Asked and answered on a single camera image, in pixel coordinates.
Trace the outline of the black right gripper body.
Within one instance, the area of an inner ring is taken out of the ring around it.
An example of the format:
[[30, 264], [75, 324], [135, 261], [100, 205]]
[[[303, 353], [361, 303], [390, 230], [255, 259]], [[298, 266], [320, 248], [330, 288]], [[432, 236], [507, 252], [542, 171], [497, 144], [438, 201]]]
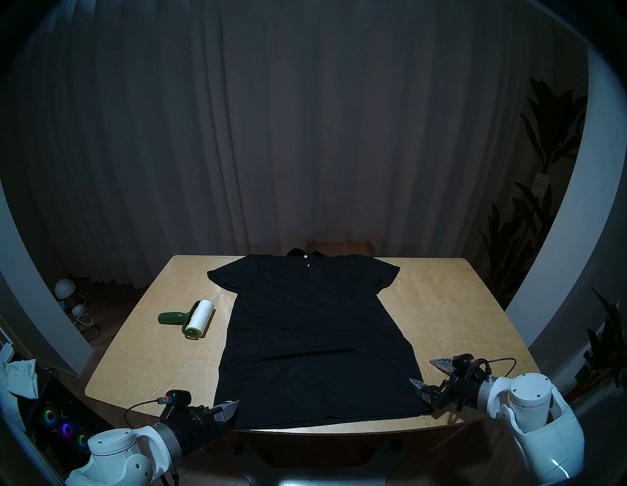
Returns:
[[478, 410], [478, 395], [482, 385], [483, 381], [476, 378], [466, 380], [462, 376], [452, 376], [436, 387], [436, 392], [431, 398], [431, 406], [440, 410], [453, 403], [457, 411], [465, 407]]

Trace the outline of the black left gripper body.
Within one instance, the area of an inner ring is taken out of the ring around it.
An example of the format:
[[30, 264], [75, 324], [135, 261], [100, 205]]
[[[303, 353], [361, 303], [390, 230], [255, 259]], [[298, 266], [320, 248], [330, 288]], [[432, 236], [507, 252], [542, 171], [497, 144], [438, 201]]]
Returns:
[[205, 406], [165, 406], [164, 424], [173, 432], [183, 458], [226, 434], [226, 423], [216, 418], [219, 412]]

